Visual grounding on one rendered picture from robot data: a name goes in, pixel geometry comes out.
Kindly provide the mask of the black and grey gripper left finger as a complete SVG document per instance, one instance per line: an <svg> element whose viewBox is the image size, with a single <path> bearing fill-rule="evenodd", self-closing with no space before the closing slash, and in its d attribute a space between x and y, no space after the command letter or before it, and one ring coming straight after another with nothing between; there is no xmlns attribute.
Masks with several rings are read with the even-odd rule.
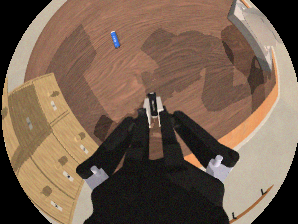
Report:
<svg viewBox="0 0 298 224"><path fill-rule="evenodd" d="M116 191L129 201L141 196L143 161L149 159L149 128L151 128L149 98L145 98L143 107L137 109L137 118L126 117L94 154L77 166L76 173L92 191L114 173L126 153L122 170L117 178Z"/></svg>

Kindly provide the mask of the tan wooden chest of drawers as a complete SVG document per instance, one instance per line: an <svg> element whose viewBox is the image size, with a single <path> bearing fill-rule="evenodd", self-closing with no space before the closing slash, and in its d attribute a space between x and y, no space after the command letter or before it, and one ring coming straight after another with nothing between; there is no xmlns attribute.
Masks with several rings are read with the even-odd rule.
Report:
<svg viewBox="0 0 298 224"><path fill-rule="evenodd" d="M15 171L15 175L16 175L16 177L18 176L18 172L19 172L19 170L20 170L20 167L21 167L21 165L23 164L23 161L25 160L25 158L26 158L26 156L29 158L29 160L31 161L31 163L33 164L33 166L36 168L36 170L42 175L42 177L51 185L51 186L53 186L57 191L59 191L61 194L63 194L65 197L67 197L68 199L70 199L71 201L73 201L73 205L72 205L72 208L71 208L71 212L70 212L70 217L69 217L69 222L68 222L68 224L72 224L72 220L73 220L73 215L74 215L74 211L75 211L75 207L76 207L76 204L77 204L77 201L78 201L78 198L79 198L79 195L80 195L80 192L81 192L81 189L82 189L82 187L83 187L83 184L84 184L84 180L82 179L82 181L81 181L81 183L80 183L80 185L79 185L79 188L78 188L78 190L77 190L77 193L76 193L76 196L75 196L75 199L73 198L73 197L71 197L70 195L68 195L67 193L65 193L63 190L61 190L57 185L55 185L44 173L43 173L43 171L38 167L38 165L35 163L35 161L34 160L32 160L31 158L31 155L29 154L29 151L34 147L34 145L40 140L40 138L49 130L49 132L50 132L50 134L52 135L52 137L54 138L54 140L57 142L57 144L60 146L60 148L66 153L66 155L78 166L79 164L64 150L64 148L60 145L60 143L57 141L57 139L55 138L55 136L53 135L53 133L51 132L51 128L58 122L58 121L60 121L63 117L65 117L66 115L68 115L70 112L71 112L71 114L73 115L73 117L75 118L75 120L77 121L77 123L80 125L80 127L83 129L83 131L88 135L88 133L84 130L84 128L81 126L81 124L78 122L78 120L76 119L76 117L74 116L74 114L72 113L72 111L71 111L71 109L69 108L69 106L68 106L68 104L66 103L66 101L65 101L65 99L64 99L64 97L63 97L63 95L62 95L62 93L61 93L61 91L60 91L60 89L59 89L59 86L58 86L58 84L57 84L57 81L56 81L56 79L55 79L55 82L56 82L56 85L57 85L57 87L58 87L58 89L59 89L59 92L60 92L60 94L61 94L61 96L62 96L62 98L63 98L63 100L64 100L64 102L65 102L65 104L67 105L67 107L68 107L68 111L66 112L66 113L64 113L63 115L61 115L59 118L57 118L54 122L52 122L49 126L47 125L47 123L46 123L46 121L44 120L44 118L43 118L43 115L42 115L42 113L41 113L41 111L40 111L40 109L39 109L39 106L38 106L38 103L37 103L37 100L36 100L36 97L35 97L35 94L34 94L34 90L33 90L33 81L35 81L35 80L38 80L38 79L40 79L40 78L43 78L43 77L46 77L46 76L50 76L50 75L53 75L53 77L54 77L54 79L55 79L55 76L54 76L54 73L50 73L50 74L46 74L46 75L43 75L43 76L40 76L40 77L37 77L37 78L34 78L34 79L32 79L32 80L29 80L29 81L27 81L27 82L25 82L25 83L23 83L23 84L21 84L20 86L18 86L18 87L16 87L15 89L13 89L12 91L10 91L9 93L8 93L8 99L9 99L9 108L10 108L10 114L11 114L11 118L12 118L12 122L13 122L13 126L14 126L14 128L15 128L15 132L16 132L16 135L17 135L17 137L18 137L18 139L19 139L19 142L21 143L21 146L22 146L22 148L23 148L23 150L24 150L24 154L23 154L23 156L22 156L22 158L21 158L21 160L20 160L20 162L19 162L19 164L18 164L18 166L17 166L17 168L16 168L16 171ZM24 145L24 143L23 143L23 141L22 141L22 139L21 139L21 137L18 135L18 133L19 132L17 132L18 131L18 129L16 130L16 126L15 126L15 119L14 119L14 115L13 115L13 111L12 111L12 105L10 105L11 104L11 94L14 92L14 91L16 91L17 89L19 89L19 88L21 88L22 86L24 86L24 85L26 85L26 84L28 84L28 83L31 83L31 88L32 88L32 92L33 92L33 96L34 96L34 99L35 99L35 102L36 102L36 105L37 105L37 108L38 108L38 111L39 111L39 113L40 113L40 115L41 115L41 117L42 117L42 119L43 119L43 121L44 121L44 123L45 123L45 125L46 125L46 129L45 130L43 130L39 135L38 135L38 137L31 143L31 145L28 147L28 149L26 149L25 148L25 145ZM13 115L13 116L12 116ZM94 140L88 135L88 137L94 142ZM22 144L23 143L23 144ZM95 143L95 142L94 142ZM24 146L23 146L24 145ZM97 147L99 147L96 143L95 143L95 145L97 146ZM30 157L31 158L30 158ZM34 163L33 163L34 162ZM35 165L36 164L36 165ZM37 168L37 167L39 168ZM45 176L44 176L44 175ZM48 179L49 180L48 180ZM51 183L52 182L52 183ZM55 185L55 186L54 186ZM58 188L57 188L57 187ZM60 190L59 190L60 189ZM65 194L64 194L65 193ZM27 194L26 194L27 195ZM28 196L28 195L27 195ZM68 197L69 196L69 197ZM62 223L61 221L59 221L59 220L57 220L57 219L55 219L54 217L52 217L50 214L48 214L47 212L45 212L41 207L39 207L29 196L28 196L28 198L31 200L31 202L39 209L39 210L41 210L44 214L46 214L48 217L50 217L51 219L53 219L54 221L56 221L56 222L58 222L59 224L64 224L64 223Z"/></svg>

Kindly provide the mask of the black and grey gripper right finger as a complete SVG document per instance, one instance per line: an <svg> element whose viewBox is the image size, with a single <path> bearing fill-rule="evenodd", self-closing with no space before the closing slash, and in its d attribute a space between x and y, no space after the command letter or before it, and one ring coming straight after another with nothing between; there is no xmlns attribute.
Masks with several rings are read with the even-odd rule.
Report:
<svg viewBox="0 0 298 224"><path fill-rule="evenodd" d="M162 106L160 97L156 97L156 101L168 195L171 198L180 199L185 197L192 187L189 170L174 130L206 169L206 173L223 183L238 162L239 153L219 143L182 111L169 114L165 111L166 106Z"/></svg>

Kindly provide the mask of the light wooden drawer front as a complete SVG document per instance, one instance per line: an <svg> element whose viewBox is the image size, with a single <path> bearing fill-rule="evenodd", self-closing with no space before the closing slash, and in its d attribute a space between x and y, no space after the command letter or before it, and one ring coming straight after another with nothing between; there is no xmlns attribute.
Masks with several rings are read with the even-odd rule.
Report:
<svg viewBox="0 0 298 224"><path fill-rule="evenodd" d="M31 83L11 94L11 104L17 129L26 149L28 149L35 138L46 129L33 96Z"/></svg>
<svg viewBox="0 0 298 224"><path fill-rule="evenodd" d="M76 173L77 165L60 148L49 130L29 154L54 184L75 199L82 178Z"/></svg>
<svg viewBox="0 0 298 224"><path fill-rule="evenodd" d="M73 201L51 186L27 156L19 170L17 179L26 194L39 207L62 223L68 224Z"/></svg>
<svg viewBox="0 0 298 224"><path fill-rule="evenodd" d="M43 118L45 117L44 120L47 125L50 125L69 110L59 92L53 75L35 80L32 85L35 90L36 100L39 103L39 109Z"/></svg>
<svg viewBox="0 0 298 224"><path fill-rule="evenodd" d="M5 142L6 151L15 173L16 167L19 164L20 159L25 153L21 144L19 143L18 137L13 126L12 118L10 117L10 108L8 103L8 77L5 78L3 95L2 95L2 130Z"/></svg>
<svg viewBox="0 0 298 224"><path fill-rule="evenodd" d="M51 129L65 151L80 165L98 149L83 131L71 112L57 122ZM80 142L79 142L80 141Z"/></svg>

